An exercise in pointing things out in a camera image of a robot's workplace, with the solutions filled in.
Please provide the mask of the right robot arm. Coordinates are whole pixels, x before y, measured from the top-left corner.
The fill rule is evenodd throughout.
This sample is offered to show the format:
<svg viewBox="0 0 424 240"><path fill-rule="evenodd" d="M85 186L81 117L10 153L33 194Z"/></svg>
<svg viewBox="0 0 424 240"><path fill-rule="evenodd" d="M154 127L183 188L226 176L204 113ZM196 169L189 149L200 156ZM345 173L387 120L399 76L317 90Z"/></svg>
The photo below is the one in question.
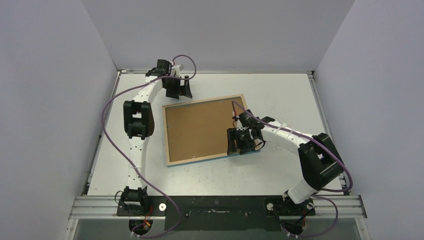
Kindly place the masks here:
<svg viewBox="0 0 424 240"><path fill-rule="evenodd" d="M290 215L303 211L312 195L345 170L327 134L301 133L269 116L257 119L250 110L233 117L233 126L227 129L226 135L227 155L256 152L266 143L272 143L298 156L302 177L282 195L282 207Z"/></svg>

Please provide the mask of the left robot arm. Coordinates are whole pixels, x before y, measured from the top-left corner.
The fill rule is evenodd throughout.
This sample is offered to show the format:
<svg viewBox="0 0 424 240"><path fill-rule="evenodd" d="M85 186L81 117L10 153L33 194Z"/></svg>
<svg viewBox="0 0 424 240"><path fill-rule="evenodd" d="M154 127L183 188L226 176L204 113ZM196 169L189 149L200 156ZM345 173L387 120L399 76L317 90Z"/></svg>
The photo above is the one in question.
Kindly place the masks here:
<svg viewBox="0 0 424 240"><path fill-rule="evenodd" d="M147 183L141 177L146 172L147 146L155 129L152 102L160 90L168 98L192 98L188 75L182 76L182 64L159 59L156 67L145 74L143 87L132 100L123 103L123 125L129 141L128 179L119 200L125 209L136 215L149 212Z"/></svg>

